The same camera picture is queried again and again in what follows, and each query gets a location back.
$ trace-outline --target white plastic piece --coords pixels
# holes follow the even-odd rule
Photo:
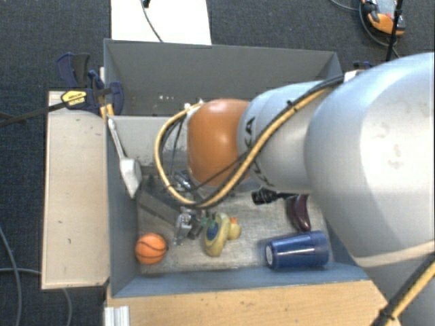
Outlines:
[[[105,326],[130,326],[130,308],[122,306],[119,308],[104,308]]]

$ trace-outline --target yellow cable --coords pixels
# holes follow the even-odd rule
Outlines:
[[[227,182],[227,184],[225,184],[225,186],[214,197],[212,197],[212,199],[210,199],[205,203],[199,204],[198,207],[207,207],[210,204],[213,204],[214,202],[217,202],[221,198],[223,198],[235,186],[235,184],[243,177],[246,170],[249,168],[249,166],[254,161],[256,156],[260,153],[260,150],[266,144],[266,142],[271,137],[271,135],[275,133],[278,130],[278,128],[281,127],[288,119],[290,119],[298,110],[307,106],[311,101],[313,101],[318,96],[320,96],[324,91],[325,89],[319,90],[313,93],[311,96],[308,96],[305,99],[301,100],[297,105],[293,106],[289,111],[285,112],[280,118],[278,118],[275,122],[273,122],[273,124],[271,124],[271,126],[268,127],[268,129],[258,139],[257,143],[252,147],[250,153],[246,156],[245,160],[240,165],[237,172]]]
[[[414,285],[403,295],[397,306],[391,313],[391,317],[397,319],[400,314],[409,306],[425,286],[435,277],[435,261],[433,261],[415,281]],[[388,320],[385,326],[393,325],[393,320]]]
[[[158,170],[160,177],[162,178],[164,185],[167,187],[168,191],[174,196],[174,198],[184,203],[185,205],[194,205],[197,206],[198,208],[201,207],[205,208],[212,205],[215,202],[218,202],[224,196],[226,196],[226,194],[228,194],[228,192],[230,192],[231,189],[236,185],[236,183],[243,177],[243,175],[246,173],[246,170],[249,168],[249,166],[254,161],[256,156],[260,153],[261,149],[264,147],[264,145],[266,144],[268,139],[272,136],[272,134],[274,134],[278,130],[278,128],[281,127],[287,120],[289,120],[298,110],[303,109],[313,100],[315,100],[317,97],[322,95],[325,92],[325,90],[326,89],[319,90],[317,92],[312,93],[312,95],[302,99],[298,104],[293,106],[290,110],[285,112],[281,117],[279,117],[275,122],[273,122],[273,124],[271,124],[271,126],[269,126],[265,132],[263,132],[263,134],[260,136],[256,144],[252,147],[250,153],[246,156],[243,163],[237,169],[236,173],[232,176],[230,180],[228,180],[225,186],[210,200],[199,204],[193,200],[183,197],[175,190],[175,188],[171,185],[170,181],[168,180],[160,161],[160,156],[159,156],[160,143],[167,128],[175,121],[177,121],[179,118],[185,116],[187,112],[189,112],[190,110],[195,109],[198,106],[202,105],[202,103],[195,104],[187,108],[186,110],[179,112],[178,114],[174,115],[171,119],[169,119],[169,121],[160,129],[160,132],[158,133],[156,142],[154,144],[154,161],[156,163],[156,168]]]
[[[168,177],[166,176],[166,173],[163,170],[163,166],[162,166],[162,162],[160,160],[160,154],[159,154],[159,150],[160,150],[160,144],[162,142],[162,137],[165,134],[166,130],[168,129],[168,127],[173,124],[175,121],[177,121],[179,118],[185,116],[188,114],[189,111],[196,109],[197,107],[200,107],[203,103],[197,103],[195,105],[192,105],[190,107],[188,107],[187,109],[184,109],[183,111],[180,111],[179,113],[177,113],[176,115],[174,115],[172,118],[170,118],[168,120],[168,122],[160,129],[160,131],[157,134],[156,137],[156,142],[154,143],[154,163],[156,163],[156,168],[158,171],[158,174],[160,175],[160,177],[162,178],[162,181],[164,183],[164,185],[166,186],[166,188],[169,190],[169,192],[176,198],[178,199],[180,202],[184,203],[184,204],[188,204],[188,205],[193,205],[195,204],[195,201],[187,199],[185,197],[183,197],[181,194],[179,194],[174,187],[171,185],[171,182],[168,180]]]

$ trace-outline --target wooden table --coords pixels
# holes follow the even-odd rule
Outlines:
[[[107,290],[107,306],[130,307],[131,326],[363,326],[385,305],[371,280],[118,299]]]

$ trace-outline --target wooden board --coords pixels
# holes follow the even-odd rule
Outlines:
[[[50,93],[50,104],[60,93]],[[105,125],[84,111],[48,115],[42,289],[109,277]]]
[[[120,299],[107,292],[107,306],[130,307],[130,326],[368,326],[386,303],[370,280]]]

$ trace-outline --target white paper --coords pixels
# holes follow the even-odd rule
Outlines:
[[[205,0],[151,0],[147,14],[164,42],[211,44]],[[111,0],[111,38],[158,41],[141,0]]]

